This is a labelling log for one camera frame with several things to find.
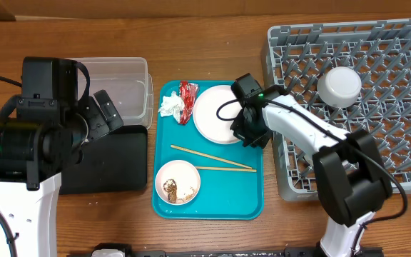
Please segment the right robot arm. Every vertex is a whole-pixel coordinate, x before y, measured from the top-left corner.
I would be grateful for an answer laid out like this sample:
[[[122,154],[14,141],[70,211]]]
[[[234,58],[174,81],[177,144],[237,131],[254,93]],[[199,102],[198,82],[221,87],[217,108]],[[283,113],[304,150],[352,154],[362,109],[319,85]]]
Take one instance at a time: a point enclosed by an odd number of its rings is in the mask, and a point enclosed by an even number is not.
[[[360,241],[371,223],[393,220],[407,211],[400,183],[384,167],[374,137],[349,132],[303,108],[281,85],[264,89],[251,74],[230,87],[241,109],[230,129],[244,146],[265,148],[282,134],[313,162],[318,198],[329,216],[324,236],[314,247],[286,248],[284,256],[383,256]]]

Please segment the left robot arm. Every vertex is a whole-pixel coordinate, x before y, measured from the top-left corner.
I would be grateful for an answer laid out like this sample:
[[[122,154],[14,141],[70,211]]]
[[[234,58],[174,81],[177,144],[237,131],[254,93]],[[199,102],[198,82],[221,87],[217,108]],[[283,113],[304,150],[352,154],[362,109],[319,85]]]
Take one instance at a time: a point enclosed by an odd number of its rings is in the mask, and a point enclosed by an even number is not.
[[[80,76],[76,60],[28,56],[21,93],[0,109],[0,256],[57,254],[62,171],[123,125],[104,90],[78,90]]]

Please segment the white round plate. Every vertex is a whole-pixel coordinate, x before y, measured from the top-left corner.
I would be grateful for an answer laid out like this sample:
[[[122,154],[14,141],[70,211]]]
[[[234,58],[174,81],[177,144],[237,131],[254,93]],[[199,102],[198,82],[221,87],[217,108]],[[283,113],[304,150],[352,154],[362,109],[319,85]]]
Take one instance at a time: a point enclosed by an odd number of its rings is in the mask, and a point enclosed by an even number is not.
[[[232,144],[239,142],[230,129],[232,121],[222,121],[216,111],[224,103],[235,100],[230,85],[217,85],[206,89],[196,99],[193,121],[199,133],[213,143]]]

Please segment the grey bowl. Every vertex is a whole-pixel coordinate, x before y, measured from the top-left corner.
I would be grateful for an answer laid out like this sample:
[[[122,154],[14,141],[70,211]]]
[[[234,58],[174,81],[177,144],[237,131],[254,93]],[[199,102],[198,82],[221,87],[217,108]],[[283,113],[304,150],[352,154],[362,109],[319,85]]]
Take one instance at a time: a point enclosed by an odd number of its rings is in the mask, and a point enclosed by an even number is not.
[[[362,81],[358,73],[344,66],[331,69],[317,83],[321,100],[335,108],[352,106],[357,101],[361,88]]]

